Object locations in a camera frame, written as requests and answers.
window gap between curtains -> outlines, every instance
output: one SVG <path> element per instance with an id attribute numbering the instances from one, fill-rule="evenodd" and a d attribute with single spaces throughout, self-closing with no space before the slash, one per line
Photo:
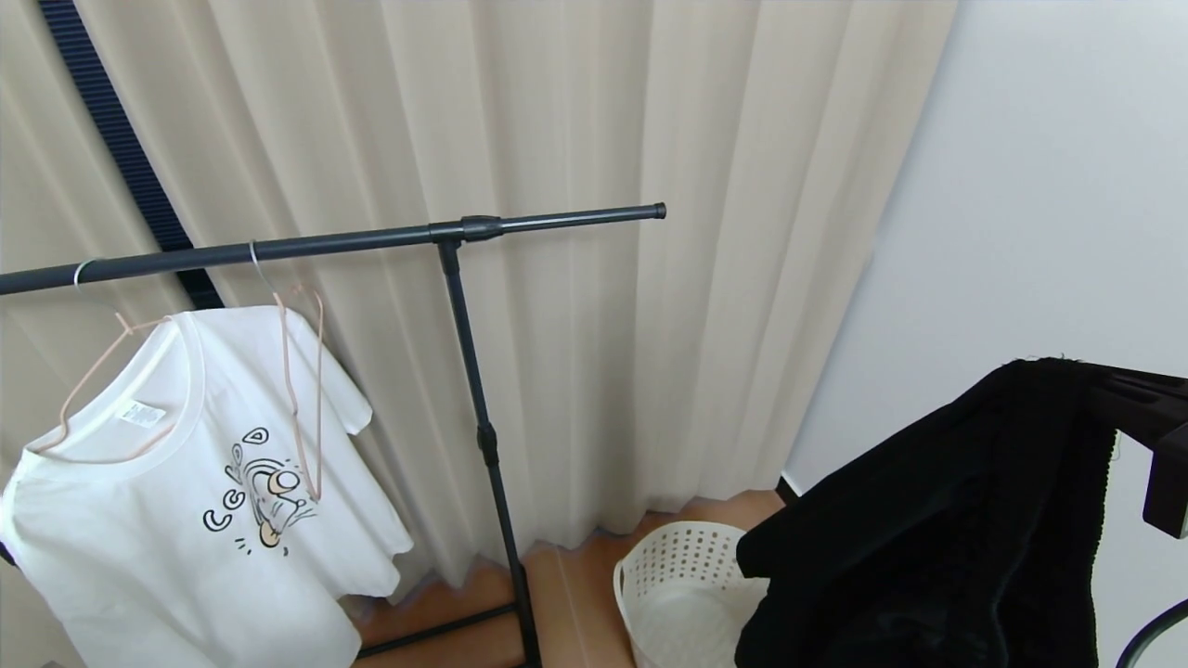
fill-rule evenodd
<path id="1" fill-rule="evenodd" d="M 177 220 L 177 213 L 128 122 L 124 105 L 107 77 L 107 70 L 95 52 L 75 4 L 38 0 L 38 6 L 75 88 L 157 245 L 165 252 L 192 248 L 194 244 Z M 194 308 L 223 308 L 222 298 L 206 270 L 179 271 L 175 276 Z"/>

horizontal bar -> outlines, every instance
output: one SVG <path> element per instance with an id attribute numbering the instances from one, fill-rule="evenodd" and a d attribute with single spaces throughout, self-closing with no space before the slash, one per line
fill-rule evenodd
<path id="1" fill-rule="evenodd" d="M 387 229 L 368 229 L 365 232 L 297 237 L 276 241 L 258 241 L 255 244 L 255 257 L 260 261 L 266 261 L 392 248 L 397 246 L 415 246 L 418 244 L 437 244 L 450 240 L 481 241 L 499 237 L 506 232 L 530 232 L 533 229 L 554 229 L 602 222 L 659 219 L 664 218 L 666 213 L 668 210 L 664 204 L 658 203 L 644 207 L 570 212 L 525 218 L 474 216 L 453 222 L 435 222 L 432 225 L 412 227 L 393 227 Z M 100 281 L 114 281 L 153 273 L 175 273 L 192 269 L 249 261 L 252 261 L 252 254 L 247 244 L 229 244 L 226 246 L 208 246 L 206 248 L 172 251 L 168 253 L 96 259 L 87 264 L 86 269 L 78 276 L 78 282 L 96 283 Z M 74 285 L 75 270 L 77 269 L 78 264 L 76 263 L 0 273 L 0 295 Z"/>
<path id="2" fill-rule="evenodd" d="M 440 624 L 437 626 L 432 626 L 430 629 L 425 629 L 424 631 L 417 631 L 416 634 L 409 634 L 407 636 L 403 636 L 403 637 L 396 638 L 393 641 L 387 641 L 387 642 L 384 642 L 384 643 L 379 643 L 377 645 L 364 648 L 359 653 L 359 658 L 365 658 L 367 656 L 372 656 L 372 655 L 375 655 L 375 654 L 385 653 L 385 651 L 396 649 L 398 647 L 404 647 L 404 645 L 409 645 L 409 644 L 412 644 L 412 643 L 417 643 L 417 642 L 431 638 L 434 636 L 440 636 L 442 634 L 448 634 L 450 631 L 456 631 L 459 629 L 462 629 L 462 628 L 466 628 L 466 626 L 470 626 L 470 625 L 478 624 L 480 622 L 486 622 L 487 619 L 493 619 L 495 617 L 499 617 L 500 615 L 506 615 L 508 612 L 516 612 L 516 604 L 514 603 L 508 603 L 506 605 L 500 605 L 499 607 L 492 607 L 491 610 L 484 610 L 482 612 L 474 613 L 474 615 L 472 615 L 469 617 L 463 617 L 461 619 L 455 619 L 453 622 L 447 622 L 444 624 Z"/>

black baseboard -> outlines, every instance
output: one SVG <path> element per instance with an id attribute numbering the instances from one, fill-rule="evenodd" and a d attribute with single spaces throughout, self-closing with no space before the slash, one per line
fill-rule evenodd
<path id="1" fill-rule="evenodd" d="M 781 499 L 783 499 L 784 505 L 792 505 L 796 503 L 796 499 L 800 498 L 796 496 L 796 492 L 792 491 L 788 480 L 784 480 L 783 475 L 779 477 L 779 483 L 776 485 L 776 493 L 779 494 Z"/>

white wall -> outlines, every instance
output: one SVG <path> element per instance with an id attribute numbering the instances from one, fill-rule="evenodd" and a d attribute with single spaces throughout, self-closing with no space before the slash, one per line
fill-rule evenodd
<path id="1" fill-rule="evenodd" d="M 880 240 L 792 448 L 807 490 L 1013 358 L 1188 376 L 1188 2 L 963 4 Z M 1188 598 L 1188 541 L 1111 471 L 1101 666 Z M 1140 668 L 1186 664 L 1188 623 Z"/>

metal hook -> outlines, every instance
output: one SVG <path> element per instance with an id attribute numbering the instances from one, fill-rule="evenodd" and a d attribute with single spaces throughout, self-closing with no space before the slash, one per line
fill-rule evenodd
<path id="1" fill-rule="evenodd" d="M 255 265 L 255 273 L 260 275 L 260 281 L 264 281 L 264 284 L 268 286 L 268 290 L 272 290 L 272 294 L 277 295 L 278 292 L 276 286 L 273 286 L 272 282 L 268 281 L 268 277 L 264 275 L 264 270 L 260 269 L 260 259 L 255 257 L 255 239 L 247 242 L 247 252 L 252 254 L 252 264 Z"/>
<path id="2" fill-rule="evenodd" d="M 120 324 L 124 326 L 124 329 L 126 332 L 132 332 L 132 326 L 129 326 L 128 321 L 125 320 L 124 314 L 120 313 L 120 309 L 115 308 L 114 304 L 109 304 L 109 303 L 105 302 L 103 300 L 100 300 L 99 297 L 96 297 L 94 295 L 88 295 L 82 289 L 82 285 L 78 284 L 78 277 L 82 276 L 82 270 L 87 269 L 87 265 L 89 265 L 90 263 L 93 263 L 95 260 L 101 260 L 101 259 L 103 259 L 103 258 L 90 258 L 89 260 L 82 260 L 81 263 L 78 263 L 78 266 L 75 267 L 75 281 L 74 281 L 74 283 L 75 283 L 75 290 L 78 290 L 78 294 L 82 295 L 84 300 L 90 300 L 91 302 L 95 302 L 96 304 L 102 304 L 102 305 L 112 309 L 112 311 L 115 313 L 115 317 L 120 321 Z"/>

